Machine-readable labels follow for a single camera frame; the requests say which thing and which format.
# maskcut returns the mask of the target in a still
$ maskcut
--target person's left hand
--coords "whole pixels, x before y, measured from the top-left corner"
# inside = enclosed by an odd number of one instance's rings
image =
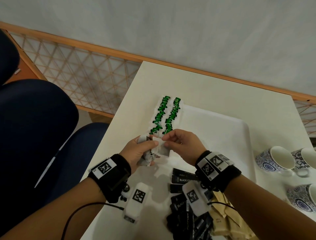
[[[119,153],[122,157],[126,159],[126,161],[131,166],[131,173],[133,174],[139,165],[137,165],[138,161],[142,157],[143,153],[148,151],[149,149],[152,149],[154,147],[158,146],[157,141],[145,141],[140,144],[137,144],[137,139],[140,136],[130,140],[126,146],[123,148],[123,150]]]

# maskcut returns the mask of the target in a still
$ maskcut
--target dark blue chair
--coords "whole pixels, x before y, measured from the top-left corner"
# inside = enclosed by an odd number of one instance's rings
[[[0,236],[78,184],[108,128],[91,123],[69,138],[79,114],[62,89],[38,79],[3,85],[19,59],[0,31]]]

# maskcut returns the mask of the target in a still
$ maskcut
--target black cable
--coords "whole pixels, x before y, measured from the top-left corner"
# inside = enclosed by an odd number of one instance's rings
[[[88,204],[85,204],[79,208],[77,208],[71,215],[70,217],[68,218],[67,222],[66,222],[66,225],[64,227],[64,230],[63,230],[63,234],[61,236],[61,240],[64,240],[65,239],[65,235],[66,235],[66,231],[67,231],[67,228],[68,228],[68,225],[70,223],[70,220],[71,218],[76,214],[76,212],[78,212],[80,209],[83,209],[84,207],[87,207],[87,206],[90,206],[90,205],[98,205],[98,204],[102,204],[102,205],[108,205],[108,206],[111,206],[111,207],[115,207],[115,208],[118,208],[120,210],[124,210],[123,207],[119,207],[119,206],[116,206],[116,205],[113,205],[113,204],[109,204],[109,203],[104,203],[104,202],[94,202],[94,203],[88,203]]]
[[[227,206],[227,207],[230,207],[230,208],[234,209],[235,211],[237,211],[234,207],[232,207],[231,205],[229,205],[229,204],[227,204],[227,203],[222,203],[222,202],[209,202],[207,205],[211,205],[211,204],[213,204],[213,203],[223,204],[223,205],[225,205],[225,206]]]

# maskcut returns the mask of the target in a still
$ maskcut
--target cup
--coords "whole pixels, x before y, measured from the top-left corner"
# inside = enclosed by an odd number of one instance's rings
[[[288,188],[286,195],[298,210],[316,212],[316,184],[304,184]]]
[[[295,160],[293,171],[301,178],[309,177],[309,168],[316,168],[316,152],[313,148],[302,148],[291,153]]]
[[[295,167],[291,153],[283,147],[274,146],[256,156],[259,168],[267,172],[281,172]]]

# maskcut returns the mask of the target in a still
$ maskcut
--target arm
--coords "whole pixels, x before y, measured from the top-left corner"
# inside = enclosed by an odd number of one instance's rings
[[[193,166],[206,151],[195,134],[184,130],[175,129],[162,139]],[[316,222],[243,175],[232,179],[224,194],[261,240],[315,239]]]
[[[129,141],[120,152],[129,163],[132,174],[138,168],[137,162],[143,153],[158,145],[157,141],[137,144],[137,139],[138,137]],[[69,216],[76,209],[88,203],[105,201],[96,182],[92,178],[86,178],[70,191],[24,219],[0,239],[60,240]],[[103,205],[91,205],[79,210],[69,223],[65,239],[79,240],[102,207]]]

